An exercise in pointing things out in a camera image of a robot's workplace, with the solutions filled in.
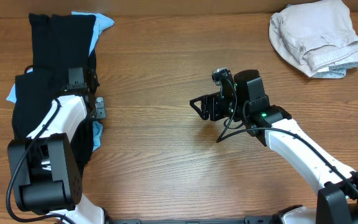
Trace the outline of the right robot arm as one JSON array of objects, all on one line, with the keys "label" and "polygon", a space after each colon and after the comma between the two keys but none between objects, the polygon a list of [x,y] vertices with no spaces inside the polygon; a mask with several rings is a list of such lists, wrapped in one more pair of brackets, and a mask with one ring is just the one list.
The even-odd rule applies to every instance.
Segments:
[{"label": "right robot arm", "polygon": [[211,74],[216,93],[190,100],[203,120],[225,119],[233,136],[247,133],[282,156],[317,196],[316,208],[294,205],[245,223],[358,223],[358,172],[314,142],[282,107],[271,105],[258,70],[235,75],[226,68]]}]

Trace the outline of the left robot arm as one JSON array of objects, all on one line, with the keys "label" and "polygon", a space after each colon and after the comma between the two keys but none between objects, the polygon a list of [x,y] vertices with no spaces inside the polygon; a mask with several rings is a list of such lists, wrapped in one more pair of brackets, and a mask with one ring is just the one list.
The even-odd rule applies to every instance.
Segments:
[{"label": "left robot arm", "polygon": [[52,100],[40,124],[25,139],[9,143],[6,209],[15,221],[55,218],[59,223],[112,223],[107,211],[84,195],[71,149],[80,124],[106,116],[94,97],[98,85],[92,68],[69,69],[68,84]]}]

